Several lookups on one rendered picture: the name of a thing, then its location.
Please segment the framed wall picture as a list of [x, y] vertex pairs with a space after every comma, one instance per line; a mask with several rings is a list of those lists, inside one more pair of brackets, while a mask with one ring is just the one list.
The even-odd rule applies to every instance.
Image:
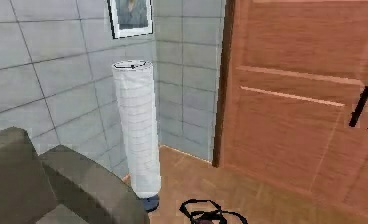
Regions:
[[152, 0], [106, 0], [113, 39], [153, 33]]

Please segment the brown wooden room door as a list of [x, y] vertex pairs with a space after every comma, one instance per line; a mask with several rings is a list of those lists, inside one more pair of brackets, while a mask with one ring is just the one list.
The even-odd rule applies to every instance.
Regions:
[[368, 0], [225, 0], [214, 163], [368, 224]]

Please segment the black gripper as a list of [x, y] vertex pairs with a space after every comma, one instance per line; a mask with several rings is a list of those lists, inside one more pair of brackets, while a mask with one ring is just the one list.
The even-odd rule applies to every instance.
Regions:
[[204, 213], [194, 217], [192, 224], [228, 224], [228, 217], [234, 217], [238, 219], [238, 224], [249, 224], [248, 220], [240, 213], [234, 211], [221, 210], [221, 206], [210, 199], [189, 199], [180, 205], [179, 211], [185, 216], [193, 216], [189, 213], [186, 206], [193, 203], [206, 203], [210, 202], [218, 211], [218, 214]]

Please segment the white cylindrical floor lamp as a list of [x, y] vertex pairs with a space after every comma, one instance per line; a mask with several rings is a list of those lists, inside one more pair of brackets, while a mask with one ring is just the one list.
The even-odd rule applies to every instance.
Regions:
[[159, 206], [159, 161], [154, 68], [150, 61], [112, 65], [131, 187], [147, 212]]

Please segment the olive grey sofa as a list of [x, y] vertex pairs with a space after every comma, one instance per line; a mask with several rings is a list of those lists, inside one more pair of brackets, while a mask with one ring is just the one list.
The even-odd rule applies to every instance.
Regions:
[[0, 131], [0, 224], [150, 224], [121, 178], [58, 145], [39, 155], [26, 130]]

